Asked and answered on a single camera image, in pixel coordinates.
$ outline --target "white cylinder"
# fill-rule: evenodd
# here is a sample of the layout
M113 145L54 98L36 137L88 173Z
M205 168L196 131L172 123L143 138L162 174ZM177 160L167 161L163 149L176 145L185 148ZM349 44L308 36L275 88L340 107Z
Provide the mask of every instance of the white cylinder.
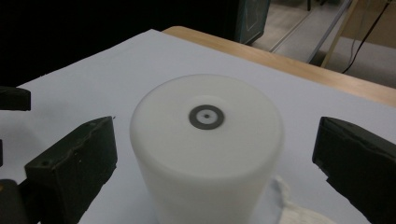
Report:
M157 87L135 109L130 131L161 224L247 224L283 142L273 103L217 75Z

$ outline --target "white tabletop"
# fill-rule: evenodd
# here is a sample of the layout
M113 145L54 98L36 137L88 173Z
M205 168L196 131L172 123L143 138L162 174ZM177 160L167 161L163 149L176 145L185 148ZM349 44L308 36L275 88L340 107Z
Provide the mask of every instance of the white tabletop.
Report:
M207 49L156 31L22 85L32 92L32 111L0 111L4 166L0 178L21 182L23 165L78 125L113 116L118 168L80 223L156 224L129 138L129 123L142 97L156 86L192 74L236 77L277 106L285 125L285 148L275 175L290 185L290 199L337 223L368 223L327 182L311 161L320 117L360 125L396 143L396 108L371 102ZM270 184L253 223L276 223L276 192Z

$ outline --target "gray floor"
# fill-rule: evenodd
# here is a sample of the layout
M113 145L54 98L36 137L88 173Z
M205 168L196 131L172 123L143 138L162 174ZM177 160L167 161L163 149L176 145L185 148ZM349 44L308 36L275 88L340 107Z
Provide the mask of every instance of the gray floor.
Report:
M328 0L320 6L312 0L273 0L270 4L264 35L252 47L292 59L321 65L324 56L344 19L349 0ZM340 38L326 68L343 72L348 65L352 41ZM359 41L355 43L356 51ZM364 43L347 75L396 89L396 49Z

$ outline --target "black cable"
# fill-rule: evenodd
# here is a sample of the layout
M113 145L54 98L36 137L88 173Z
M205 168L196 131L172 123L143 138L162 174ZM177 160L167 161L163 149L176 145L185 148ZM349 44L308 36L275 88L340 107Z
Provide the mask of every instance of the black cable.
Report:
M378 17L376 18L376 20L374 21L373 25L370 27L369 31L367 32L367 34L364 36L363 40L361 41L361 43L359 44L358 50L356 50L355 56L353 57L352 62L349 64L349 66L346 68L346 70L344 70L343 74L345 72L347 72L347 70L349 70L349 68L352 66L352 64L355 62L356 56L358 56L359 50L361 49L361 46L364 44L364 42L366 41L367 37L369 37L370 33L374 30L376 24L378 23L379 19L381 19L382 14L384 14L385 10L387 9L387 7L389 6L390 1L387 1L387 3L385 4L384 8L382 9L381 13L378 15Z

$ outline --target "white paper sheet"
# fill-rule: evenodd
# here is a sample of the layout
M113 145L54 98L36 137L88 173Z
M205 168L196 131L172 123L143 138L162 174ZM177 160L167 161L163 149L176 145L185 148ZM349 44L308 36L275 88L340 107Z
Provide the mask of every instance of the white paper sheet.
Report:
M192 74L236 77L262 90L284 120L285 150L276 175L290 185L290 200L336 223L368 223L311 161L318 122L323 116L344 119L396 143L396 108L156 31L22 85L32 92L32 111L0 111L5 161L0 178L21 182L23 165L79 124L113 116L118 168L80 223L156 224L131 148L129 122L146 93L167 80ZM278 200L270 184L252 224L277 223Z

